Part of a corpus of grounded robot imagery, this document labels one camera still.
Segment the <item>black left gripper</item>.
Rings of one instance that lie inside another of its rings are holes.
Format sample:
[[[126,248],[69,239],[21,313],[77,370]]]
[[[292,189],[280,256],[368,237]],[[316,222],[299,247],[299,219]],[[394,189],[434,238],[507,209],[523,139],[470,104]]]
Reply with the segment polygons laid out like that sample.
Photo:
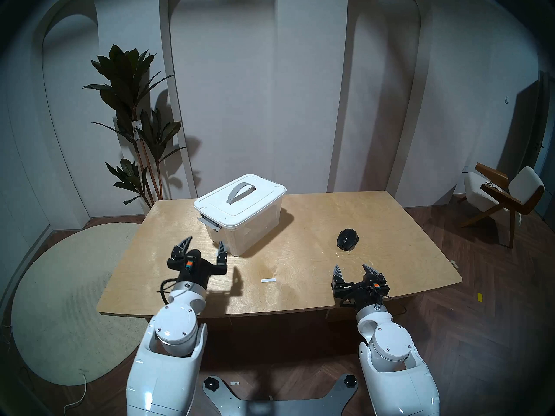
[[[168,279],[167,282],[192,282],[206,290],[211,276],[227,273],[227,249],[224,242],[220,241],[216,264],[212,264],[202,258],[199,250],[193,249],[188,252],[191,240],[192,236],[189,236],[174,246],[167,260],[167,266],[171,270],[178,271],[179,275],[177,278]]]

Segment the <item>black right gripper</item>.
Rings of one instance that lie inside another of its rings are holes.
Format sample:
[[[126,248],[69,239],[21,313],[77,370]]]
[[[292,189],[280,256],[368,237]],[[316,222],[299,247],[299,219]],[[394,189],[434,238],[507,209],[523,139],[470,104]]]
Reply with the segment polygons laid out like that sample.
[[[383,298],[390,291],[386,284],[386,278],[367,264],[363,264],[363,269],[365,274],[361,282],[347,283],[343,279],[341,268],[339,265],[335,265],[332,275],[332,292],[334,298],[340,299],[340,307],[363,309],[373,306],[375,309],[381,308]]]

